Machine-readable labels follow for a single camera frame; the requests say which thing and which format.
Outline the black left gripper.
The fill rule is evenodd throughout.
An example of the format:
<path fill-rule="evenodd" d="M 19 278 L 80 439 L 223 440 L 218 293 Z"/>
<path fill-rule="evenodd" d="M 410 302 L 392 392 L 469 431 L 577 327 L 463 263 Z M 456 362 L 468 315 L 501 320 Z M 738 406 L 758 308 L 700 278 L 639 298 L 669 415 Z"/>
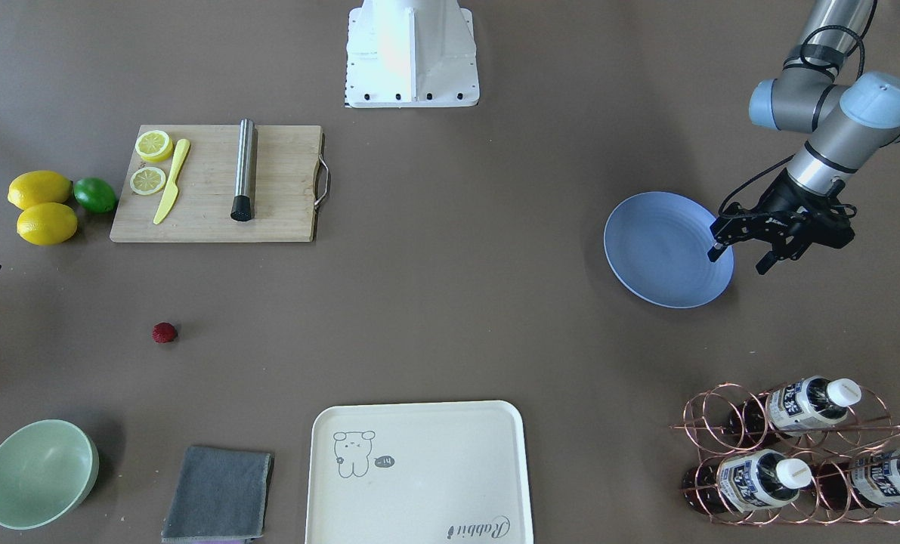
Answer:
<path fill-rule="evenodd" d="M 855 237 L 851 219 L 856 207 L 839 201 L 846 182 L 836 178 L 827 183 L 826 195 L 816 195 L 781 170 L 762 193 L 757 206 L 744 208 L 729 204 L 729 215 L 719 215 L 711 224 L 713 245 L 707 258 L 717 262 L 732 245 L 751 239 L 770 244 L 770 250 L 755 265 L 764 275 L 779 261 L 798 261 L 812 245 L 841 249 Z"/>

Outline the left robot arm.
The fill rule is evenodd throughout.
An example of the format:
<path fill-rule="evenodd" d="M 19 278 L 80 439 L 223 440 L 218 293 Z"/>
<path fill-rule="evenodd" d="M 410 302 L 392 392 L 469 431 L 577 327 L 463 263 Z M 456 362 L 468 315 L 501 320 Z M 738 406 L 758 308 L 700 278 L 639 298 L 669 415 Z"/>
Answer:
<path fill-rule="evenodd" d="M 778 175 L 753 208 L 726 197 L 712 223 L 707 255 L 718 261 L 735 243 L 758 239 L 771 248 L 757 263 L 764 274 L 779 261 L 797 261 L 813 245 L 840 249 L 854 238 L 856 208 L 839 201 L 846 182 L 878 149 L 900 142 L 900 78 L 858 71 L 850 85 L 837 76 L 864 36 L 874 1 L 818 1 L 776 79 L 750 98 L 757 126 L 808 135 L 777 164 Z"/>

